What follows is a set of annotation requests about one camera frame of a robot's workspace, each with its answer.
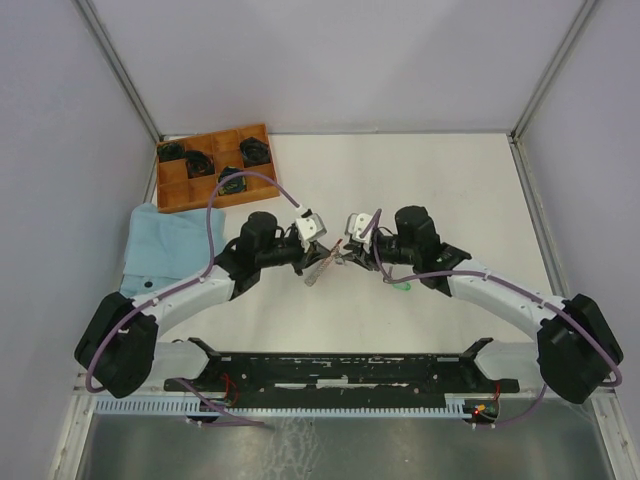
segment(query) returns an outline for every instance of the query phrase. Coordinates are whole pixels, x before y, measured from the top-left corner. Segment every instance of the gray wall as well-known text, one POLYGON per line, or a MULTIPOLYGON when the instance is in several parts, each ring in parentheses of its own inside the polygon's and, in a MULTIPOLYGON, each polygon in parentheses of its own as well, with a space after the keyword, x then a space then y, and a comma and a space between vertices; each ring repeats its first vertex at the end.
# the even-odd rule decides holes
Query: gray wall
POLYGON ((0 477, 44 478, 151 141, 68 0, 0 7, 0 477))
POLYGON ((598 300, 625 352, 640 440, 640 2, 602 3, 525 146, 570 289, 598 300))
POLYGON ((165 133, 510 131, 583 0, 94 0, 165 133))

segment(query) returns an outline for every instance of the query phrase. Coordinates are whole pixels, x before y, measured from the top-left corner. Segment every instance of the folded towel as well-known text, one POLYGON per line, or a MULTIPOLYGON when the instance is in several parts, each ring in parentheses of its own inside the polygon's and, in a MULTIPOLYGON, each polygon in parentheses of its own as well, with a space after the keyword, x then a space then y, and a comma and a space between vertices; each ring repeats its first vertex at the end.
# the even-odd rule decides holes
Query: folded towel
MULTIPOLYGON (((209 262, 206 216, 206 208, 165 214, 145 203, 134 209, 120 293, 126 297, 148 293, 204 268, 209 262)), ((224 218, 221 210, 211 210, 216 254, 225 246, 224 218)))

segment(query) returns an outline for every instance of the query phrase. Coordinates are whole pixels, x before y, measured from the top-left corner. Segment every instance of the gray floor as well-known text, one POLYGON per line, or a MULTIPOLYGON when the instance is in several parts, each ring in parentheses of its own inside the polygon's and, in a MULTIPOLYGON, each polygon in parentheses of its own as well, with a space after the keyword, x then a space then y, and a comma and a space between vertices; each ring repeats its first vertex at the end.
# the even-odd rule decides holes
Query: gray floor
MULTIPOLYGON (((526 406, 503 400, 505 417, 526 406)), ((97 415, 78 479, 612 479, 593 415, 548 400, 525 423, 270 419, 199 429, 180 418, 97 415)))

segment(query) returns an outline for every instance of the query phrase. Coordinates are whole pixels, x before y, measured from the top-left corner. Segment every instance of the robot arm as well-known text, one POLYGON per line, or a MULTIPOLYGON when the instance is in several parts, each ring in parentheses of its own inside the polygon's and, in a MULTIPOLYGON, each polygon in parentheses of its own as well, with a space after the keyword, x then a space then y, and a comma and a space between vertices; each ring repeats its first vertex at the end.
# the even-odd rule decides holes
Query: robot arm
POLYGON ((263 268, 292 265, 298 275, 323 260, 329 251, 318 243, 326 233, 320 217, 303 213, 287 232, 270 213, 255 212, 242 226, 240 236, 215 258, 216 268, 204 269, 180 282, 193 285, 172 293, 174 285, 133 298, 115 292, 103 299, 74 356, 89 368, 107 334, 134 308, 151 300, 108 344, 94 376, 116 398, 130 395, 145 382, 198 377, 216 353, 196 338, 180 343, 158 342, 171 328, 198 312, 237 298, 260 280, 263 268))
MULTIPOLYGON (((611 368, 582 335, 547 306, 568 314, 616 364, 622 361, 620 346, 592 299, 577 295, 568 300, 540 292, 531 295, 530 289, 490 271, 469 253, 441 242, 424 207, 400 209, 395 216, 397 234, 368 228, 372 218, 367 214, 353 214, 349 218, 346 233, 350 241, 346 248, 350 253, 345 260, 368 270, 380 270, 382 263, 410 265, 425 286, 478 305, 520 329, 537 342, 540 374, 562 398, 584 402, 611 373, 611 368), (428 276, 443 271, 448 274, 428 276)), ((484 351, 485 360, 490 350, 484 351)), ((486 362, 485 368, 482 361, 483 356, 479 355, 476 363, 488 378, 494 378, 493 375, 501 378, 501 374, 489 371, 491 361, 486 362)))

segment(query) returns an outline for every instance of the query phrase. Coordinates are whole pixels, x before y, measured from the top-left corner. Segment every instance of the wooden tray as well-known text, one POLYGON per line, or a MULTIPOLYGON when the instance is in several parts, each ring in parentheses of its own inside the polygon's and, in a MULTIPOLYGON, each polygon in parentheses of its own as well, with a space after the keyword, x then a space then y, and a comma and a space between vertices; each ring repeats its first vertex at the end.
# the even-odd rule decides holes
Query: wooden tray
MULTIPOLYGON (((181 144, 185 150, 200 150, 205 155, 213 157, 216 173, 189 179, 184 158, 160 163, 158 157, 156 157, 158 211, 174 213, 206 207, 209 202, 209 196, 218 183, 218 174, 227 166, 250 172, 259 172, 273 180, 277 180, 271 146, 269 146, 271 163, 257 167, 244 167, 242 154, 240 153, 240 142, 249 137, 255 137, 269 145, 267 127, 264 124, 172 140, 171 142, 181 144)), ((266 180, 257 177, 245 177, 245 179, 247 182, 246 191, 217 195, 213 201, 213 206, 215 208, 231 207, 280 195, 280 191, 266 180)))

